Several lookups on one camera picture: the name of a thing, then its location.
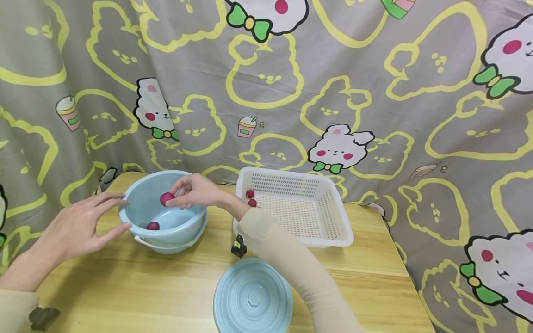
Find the beige sleeve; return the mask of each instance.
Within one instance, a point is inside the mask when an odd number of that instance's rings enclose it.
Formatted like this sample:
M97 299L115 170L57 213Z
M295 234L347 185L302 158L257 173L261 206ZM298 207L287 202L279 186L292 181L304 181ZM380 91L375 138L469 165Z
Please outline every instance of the beige sleeve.
M363 333L333 278L297 237L259 208L251 208L237 230L247 248L302 297L316 333Z
M2 333L29 333L30 312L38 306L35 293L0 289L0 326Z

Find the cartoon print curtain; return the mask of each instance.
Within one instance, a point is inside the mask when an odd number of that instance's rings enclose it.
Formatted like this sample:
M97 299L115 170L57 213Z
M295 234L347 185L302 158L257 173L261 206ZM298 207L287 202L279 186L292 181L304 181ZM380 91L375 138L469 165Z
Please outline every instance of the cartoon print curtain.
M330 177L438 332L532 332L531 0L18 0L0 12L3 271L121 172Z

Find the black clip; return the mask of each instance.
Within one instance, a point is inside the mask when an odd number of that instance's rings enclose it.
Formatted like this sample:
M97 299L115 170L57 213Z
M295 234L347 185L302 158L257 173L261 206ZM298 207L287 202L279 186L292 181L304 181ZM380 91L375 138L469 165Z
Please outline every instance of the black clip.
M231 253L233 253L239 258L242 258L246 254L246 251L246 245L244 245L243 237L241 235L237 235L237 237L235 238L235 242L231 247Z
M30 312L28 318L31 323L31 329L33 331L46 332L60 314L61 312L59 310L51 307L35 308Z

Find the white plastic basket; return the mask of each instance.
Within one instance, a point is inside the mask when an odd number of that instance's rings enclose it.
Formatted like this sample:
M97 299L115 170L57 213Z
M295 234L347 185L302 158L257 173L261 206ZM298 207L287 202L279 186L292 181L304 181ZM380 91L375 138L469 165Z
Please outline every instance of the white plastic basket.
M245 167L236 195L255 192L257 206L308 247L350 246L353 232L335 184L324 176ZM237 220L233 220L237 232Z

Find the wooden table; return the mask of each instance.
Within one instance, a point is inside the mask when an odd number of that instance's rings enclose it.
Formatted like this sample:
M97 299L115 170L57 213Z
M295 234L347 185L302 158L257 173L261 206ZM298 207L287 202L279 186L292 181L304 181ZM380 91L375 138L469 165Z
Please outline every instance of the wooden table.
M144 175L124 173L108 191L125 191ZM353 245L311 250L339 285L365 332L434 333L381 217L358 205L345 208L355 235ZM230 253L235 239L232 218L216 207L208 211L204 234L180 254L157 254L128 232L97 253L62 264L38 291L42 305L62 312L49 332L217 332L213 293L238 258ZM100 220L99 232L118 223L118 210L113 209ZM293 296L288 332L313 332L302 299L294 291Z

